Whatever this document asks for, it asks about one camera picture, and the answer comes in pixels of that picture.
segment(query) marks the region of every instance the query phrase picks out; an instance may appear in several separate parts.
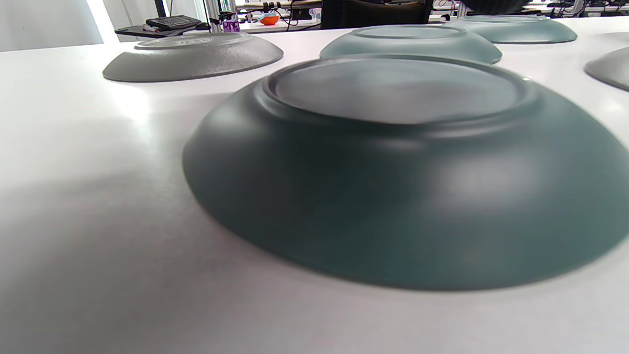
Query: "orange bowl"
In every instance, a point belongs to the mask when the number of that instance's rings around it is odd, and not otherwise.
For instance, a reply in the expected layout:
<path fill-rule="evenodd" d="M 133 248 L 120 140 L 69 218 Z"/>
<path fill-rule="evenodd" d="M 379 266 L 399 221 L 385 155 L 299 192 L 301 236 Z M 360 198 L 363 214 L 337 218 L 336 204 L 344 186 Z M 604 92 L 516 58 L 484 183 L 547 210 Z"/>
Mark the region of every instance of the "orange bowl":
<path fill-rule="evenodd" d="M 279 20 L 279 15 L 264 16 L 264 18 L 260 20 L 260 23 L 265 26 L 272 26 L 276 24 L 278 20 Z"/>

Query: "white table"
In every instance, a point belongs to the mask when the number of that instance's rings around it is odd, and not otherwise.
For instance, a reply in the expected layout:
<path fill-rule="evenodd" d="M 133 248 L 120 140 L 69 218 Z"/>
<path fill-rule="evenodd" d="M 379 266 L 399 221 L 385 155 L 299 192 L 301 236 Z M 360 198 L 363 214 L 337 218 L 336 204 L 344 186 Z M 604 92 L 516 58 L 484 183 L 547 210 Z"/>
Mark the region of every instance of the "white table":
<path fill-rule="evenodd" d="M 626 18 L 564 20 L 573 43 L 501 45 L 629 146 L 629 93 L 583 73 Z M 0 353 L 629 353 L 629 244 L 546 282 L 441 294 L 326 277 L 260 251 L 197 205 L 181 150 L 226 95 L 347 30 L 262 35 L 286 52 L 224 77 L 109 82 L 132 46 L 0 53 Z"/>

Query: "dark green plate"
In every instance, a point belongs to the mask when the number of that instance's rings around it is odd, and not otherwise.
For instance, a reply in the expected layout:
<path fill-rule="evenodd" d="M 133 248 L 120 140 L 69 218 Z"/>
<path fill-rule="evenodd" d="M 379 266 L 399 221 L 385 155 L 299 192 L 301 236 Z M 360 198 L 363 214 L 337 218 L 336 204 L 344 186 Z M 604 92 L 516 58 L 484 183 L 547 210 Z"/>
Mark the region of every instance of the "dark green plate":
<path fill-rule="evenodd" d="M 201 122 L 183 167 L 234 234 L 323 273 L 472 290 L 585 265 L 629 232 L 623 146 L 486 64 L 348 57 L 283 69 Z"/>

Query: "black chair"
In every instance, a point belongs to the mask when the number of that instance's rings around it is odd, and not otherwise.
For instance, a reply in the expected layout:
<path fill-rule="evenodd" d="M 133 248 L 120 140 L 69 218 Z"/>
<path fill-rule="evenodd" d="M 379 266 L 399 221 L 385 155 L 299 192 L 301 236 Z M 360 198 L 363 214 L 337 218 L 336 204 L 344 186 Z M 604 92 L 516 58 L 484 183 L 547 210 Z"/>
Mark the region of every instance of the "black chair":
<path fill-rule="evenodd" d="M 433 0 L 372 3 L 364 0 L 322 0 L 321 29 L 428 23 Z"/>

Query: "plate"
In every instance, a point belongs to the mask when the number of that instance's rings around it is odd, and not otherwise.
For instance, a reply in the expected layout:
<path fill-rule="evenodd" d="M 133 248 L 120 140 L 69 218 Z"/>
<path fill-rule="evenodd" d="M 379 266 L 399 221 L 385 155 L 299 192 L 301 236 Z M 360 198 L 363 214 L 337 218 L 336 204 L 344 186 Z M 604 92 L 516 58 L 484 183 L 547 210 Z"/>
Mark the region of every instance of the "plate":
<path fill-rule="evenodd" d="M 154 83 L 200 79 L 269 65 L 284 56 L 273 43 L 246 33 L 205 33 L 139 43 L 103 71 L 106 79 Z"/>
<path fill-rule="evenodd" d="M 352 54 L 430 55 L 490 64 L 503 56 L 485 38 L 460 28 L 392 25 L 359 28 L 342 35 L 321 51 L 321 58 Z"/>
<path fill-rule="evenodd" d="M 586 73 L 593 78 L 629 91 L 629 48 L 608 53 L 586 64 Z"/>
<path fill-rule="evenodd" d="M 512 72 L 412 55 L 316 60 L 239 90 L 184 148 L 200 205 L 334 277 L 419 290 L 543 280 L 629 232 L 624 147 Z"/>
<path fill-rule="evenodd" d="M 545 16 L 465 16 L 451 21 L 448 26 L 465 28 L 492 43 L 546 44 L 577 39 L 577 34 L 570 28 Z"/>

